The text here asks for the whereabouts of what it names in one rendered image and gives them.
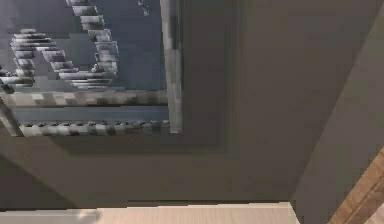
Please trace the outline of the grey framed blue picture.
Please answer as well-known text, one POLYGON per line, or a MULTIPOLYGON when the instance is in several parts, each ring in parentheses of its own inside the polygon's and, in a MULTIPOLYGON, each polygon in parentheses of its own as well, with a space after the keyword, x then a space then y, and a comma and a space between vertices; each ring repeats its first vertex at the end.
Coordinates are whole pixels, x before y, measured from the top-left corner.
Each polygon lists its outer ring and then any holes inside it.
POLYGON ((0 127, 181 133, 180 16, 180 0, 0 0, 0 127))

